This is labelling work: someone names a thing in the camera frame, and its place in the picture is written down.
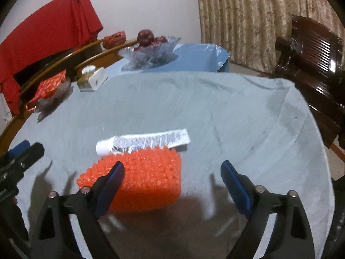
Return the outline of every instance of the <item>white box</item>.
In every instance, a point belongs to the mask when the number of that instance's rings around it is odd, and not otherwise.
[[[81,92],[93,92],[97,90],[108,78],[104,67],[99,68],[95,72],[83,74],[77,81],[77,85]]]

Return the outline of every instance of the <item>blue object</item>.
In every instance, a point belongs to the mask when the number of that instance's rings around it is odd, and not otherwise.
[[[26,151],[29,148],[30,148],[30,142],[27,140],[23,140],[16,147],[8,151],[7,153],[8,159],[12,160],[18,157],[20,154],[22,154],[24,151]]]
[[[227,62],[230,53],[221,46],[214,44],[184,44],[174,51],[177,59],[159,67],[146,69],[143,72],[218,72]],[[222,72],[228,72],[229,66]]]
[[[239,213],[248,219],[251,215],[251,197],[240,180],[241,176],[229,161],[222,163],[220,174]]]
[[[108,212],[109,206],[114,199],[122,180],[125,177],[125,168],[119,163],[110,172],[110,177],[97,197],[96,210],[94,212],[97,219]]]

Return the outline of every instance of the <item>wooden chair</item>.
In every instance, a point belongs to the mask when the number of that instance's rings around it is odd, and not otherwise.
[[[74,77],[76,77],[74,67],[79,63],[87,60],[88,58],[101,53],[101,42],[103,42],[102,39],[97,40],[89,45],[83,46],[77,50],[70,49],[59,57],[50,61],[21,86],[20,98],[22,102],[25,104],[34,97],[34,94],[41,81],[56,75],[62,70],[67,69],[67,75],[71,77],[72,80],[75,80],[73,79]]]
[[[276,49],[282,54],[274,77],[295,83],[309,104],[329,148],[345,120],[341,39],[310,18],[292,16],[291,39],[277,38]]]
[[[102,41],[103,40],[97,40],[89,45],[81,47],[78,50],[68,50],[59,57],[50,61],[44,68],[35,73],[25,84],[21,86],[20,97],[23,105],[21,106],[20,114],[15,115],[12,118],[3,133],[0,135],[0,155],[8,151],[13,138],[16,136],[25,121],[30,117],[31,112],[25,111],[24,104],[34,96],[39,83],[42,80],[56,75],[64,69],[75,73],[74,67],[77,64],[102,52],[100,46]]]
[[[98,54],[94,54],[94,52],[98,50],[92,51],[90,49],[95,48],[96,45],[100,45],[102,41],[103,40],[96,41],[90,45],[81,48],[78,51],[71,52],[59,58],[56,62],[52,61],[52,63],[49,63],[47,65],[47,68],[45,70],[43,70],[40,73],[37,73],[36,77],[32,78],[31,81],[27,83],[27,85],[22,89],[21,95],[28,92],[30,88],[36,87],[42,80],[47,79],[55,75],[56,73],[59,73],[63,69],[70,68],[70,66],[78,62],[78,60],[87,57],[88,53],[91,57],[88,57],[87,60],[83,60],[83,62],[77,65],[76,67],[73,66],[75,67],[75,69],[73,70],[74,72],[81,72],[82,68],[87,65],[95,65],[96,67],[108,67],[109,65],[115,63],[116,61],[122,58],[118,55],[118,51],[120,49],[122,49],[123,47],[133,46],[134,44],[136,44],[136,40],[130,40],[123,45],[114,47],[110,50],[103,51]],[[16,136],[20,128],[23,126],[23,124],[30,117],[31,114],[31,112],[25,111],[24,106],[22,106],[20,114],[12,118],[12,120],[7,125],[6,129],[0,135],[0,155],[8,151],[13,138]]]
[[[136,43],[137,43],[136,39],[128,40],[123,45],[116,46],[112,49],[109,49],[107,51],[103,51],[102,53],[94,55],[93,57],[75,66],[74,68],[75,72],[77,73],[78,77],[80,77],[82,75],[82,69],[88,65],[94,65],[96,66],[96,68],[100,68],[100,67],[106,68],[114,64],[116,61],[122,59],[122,57],[119,56],[118,54],[119,50],[123,49],[124,47],[133,46]]]

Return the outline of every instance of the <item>table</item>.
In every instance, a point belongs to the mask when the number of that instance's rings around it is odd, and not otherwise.
[[[233,73],[118,76],[96,92],[82,93],[75,86],[71,97],[40,123],[37,114],[30,116],[11,145],[28,139],[45,147],[44,157],[18,184],[26,226],[35,223],[50,191],[77,191],[75,179],[97,162],[97,141],[181,128],[187,128],[191,143],[180,153],[180,199],[159,211],[109,214],[100,220],[122,259],[224,259],[245,225],[220,177],[224,160],[270,192],[299,193],[320,258],[334,195],[308,105],[290,81]],[[264,254],[273,223],[274,215],[255,258]],[[90,258],[75,231],[83,256]]]

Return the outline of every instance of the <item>orange sponge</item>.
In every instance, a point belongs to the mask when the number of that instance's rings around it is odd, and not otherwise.
[[[177,200],[181,194],[181,158],[175,149],[147,148],[110,155],[98,160],[77,180],[79,188],[92,186],[97,178],[107,175],[114,164],[122,162],[125,178],[110,210],[140,212],[162,208]]]

